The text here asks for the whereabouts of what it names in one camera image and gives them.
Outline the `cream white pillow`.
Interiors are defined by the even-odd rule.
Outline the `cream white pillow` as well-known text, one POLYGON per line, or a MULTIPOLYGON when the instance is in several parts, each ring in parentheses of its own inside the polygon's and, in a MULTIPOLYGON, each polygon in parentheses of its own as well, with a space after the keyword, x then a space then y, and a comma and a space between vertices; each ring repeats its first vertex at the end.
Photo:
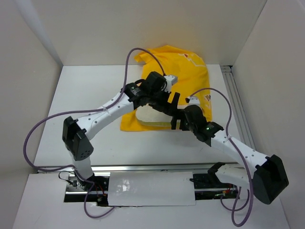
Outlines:
POLYGON ((146 105, 139 107, 135 112, 137 120, 145 126, 171 127, 172 118, 146 105))

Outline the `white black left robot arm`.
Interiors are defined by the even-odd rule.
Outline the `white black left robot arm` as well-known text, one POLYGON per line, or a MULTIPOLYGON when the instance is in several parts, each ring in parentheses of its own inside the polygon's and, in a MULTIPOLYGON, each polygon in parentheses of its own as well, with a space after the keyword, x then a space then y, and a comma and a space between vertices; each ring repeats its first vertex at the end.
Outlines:
POLYGON ((96 181, 90 161, 94 150, 91 140, 96 134, 116 119, 140 106, 148 104, 166 114, 175 110, 177 103, 171 105, 168 99, 172 86, 177 82, 176 76, 163 76, 153 71, 146 79, 126 84, 96 112, 89 112, 78 119, 69 116, 64 120, 62 139, 72 157, 77 185, 81 189, 91 189, 96 181))

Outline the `yellow printed pillowcase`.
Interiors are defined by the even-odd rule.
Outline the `yellow printed pillowcase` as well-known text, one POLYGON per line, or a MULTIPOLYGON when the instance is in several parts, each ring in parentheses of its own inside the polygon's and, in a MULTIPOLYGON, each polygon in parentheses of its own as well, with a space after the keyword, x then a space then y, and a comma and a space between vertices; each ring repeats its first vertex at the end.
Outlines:
MULTIPOLYGON (((175 92, 180 93, 178 105, 186 105, 186 97, 202 88, 210 87, 209 73, 203 59, 192 51, 187 51, 165 45, 162 47, 148 49, 162 65, 166 74, 177 76, 178 83, 172 88, 169 101, 173 99, 175 92)), ((140 52, 134 57, 136 62, 144 62, 142 69, 142 79, 146 79, 148 74, 156 71, 162 74, 162 70, 155 59, 146 52, 140 52)), ((203 114, 207 121, 212 121, 212 102, 209 90, 204 90, 196 94, 200 101, 200 106, 203 108, 203 114)), ((168 123, 158 123, 144 125, 136 117, 136 111, 125 114, 122 117, 120 130, 127 132, 137 131, 153 131, 153 130, 169 130, 171 129, 169 118, 168 123)))

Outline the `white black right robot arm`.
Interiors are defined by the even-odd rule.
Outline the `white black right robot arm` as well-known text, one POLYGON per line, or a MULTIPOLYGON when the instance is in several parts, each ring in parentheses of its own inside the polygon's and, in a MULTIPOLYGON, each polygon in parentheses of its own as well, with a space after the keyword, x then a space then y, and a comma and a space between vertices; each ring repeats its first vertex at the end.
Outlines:
POLYGON ((216 122, 208 122, 201 108, 189 105, 172 111, 171 128, 191 131, 196 138, 208 146, 219 150, 234 159, 242 169, 224 162, 217 162, 208 170, 208 182, 213 187, 222 183, 234 184, 253 192, 264 204, 271 204, 288 186, 289 181, 280 157, 267 156, 229 136, 216 122))

